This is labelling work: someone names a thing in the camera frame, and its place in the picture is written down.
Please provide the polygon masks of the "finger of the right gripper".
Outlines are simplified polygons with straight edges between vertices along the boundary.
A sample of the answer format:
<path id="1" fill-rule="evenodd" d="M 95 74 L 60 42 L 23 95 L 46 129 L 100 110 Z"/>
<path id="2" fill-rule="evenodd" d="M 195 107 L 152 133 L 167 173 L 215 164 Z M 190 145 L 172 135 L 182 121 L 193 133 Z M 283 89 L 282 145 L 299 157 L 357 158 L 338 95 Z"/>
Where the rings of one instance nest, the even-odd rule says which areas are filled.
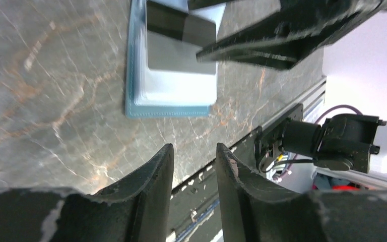
<path id="1" fill-rule="evenodd" d="M 298 1 L 204 47 L 197 60 L 289 70 L 380 10 L 380 1 Z"/>

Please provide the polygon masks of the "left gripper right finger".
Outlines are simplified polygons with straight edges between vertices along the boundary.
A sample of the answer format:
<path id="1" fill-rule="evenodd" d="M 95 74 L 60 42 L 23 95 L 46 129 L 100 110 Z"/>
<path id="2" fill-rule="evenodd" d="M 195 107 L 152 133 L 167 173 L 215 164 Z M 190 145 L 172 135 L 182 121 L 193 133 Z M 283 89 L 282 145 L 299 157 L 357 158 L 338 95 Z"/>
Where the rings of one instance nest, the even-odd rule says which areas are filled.
<path id="1" fill-rule="evenodd" d="M 216 147 L 224 241 L 387 241 L 387 190 L 296 193 Z"/>

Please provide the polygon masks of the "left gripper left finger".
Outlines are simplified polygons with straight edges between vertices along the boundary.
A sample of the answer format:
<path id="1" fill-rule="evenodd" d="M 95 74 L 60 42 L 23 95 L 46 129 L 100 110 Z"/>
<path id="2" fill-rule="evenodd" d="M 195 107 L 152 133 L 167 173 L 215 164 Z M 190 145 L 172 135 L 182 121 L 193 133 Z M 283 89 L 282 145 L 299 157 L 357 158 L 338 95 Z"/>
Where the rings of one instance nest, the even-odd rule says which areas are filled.
<path id="1" fill-rule="evenodd" d="M 171 144 L 93 195 L 72 188 L 0 188 L 0 241 L 165 241 Z"/>

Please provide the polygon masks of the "teal card holder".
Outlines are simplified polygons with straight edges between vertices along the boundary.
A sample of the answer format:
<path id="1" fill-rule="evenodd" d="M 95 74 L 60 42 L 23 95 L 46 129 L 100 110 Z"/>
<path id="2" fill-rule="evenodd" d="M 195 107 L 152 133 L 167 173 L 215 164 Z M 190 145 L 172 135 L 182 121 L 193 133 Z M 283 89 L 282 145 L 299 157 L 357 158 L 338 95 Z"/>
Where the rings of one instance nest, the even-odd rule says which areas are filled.
<path id="1" fill-rule="evenodd" d="M 216 24 L 225 3 L 192 9 L 187 1 L 154 1 Z M 132 1 L 128 24 L 125 115 L 131 118 L 207 116 L 217 100 L 216 74 L 159 71 L 148 67 L 146 1 Z"/>

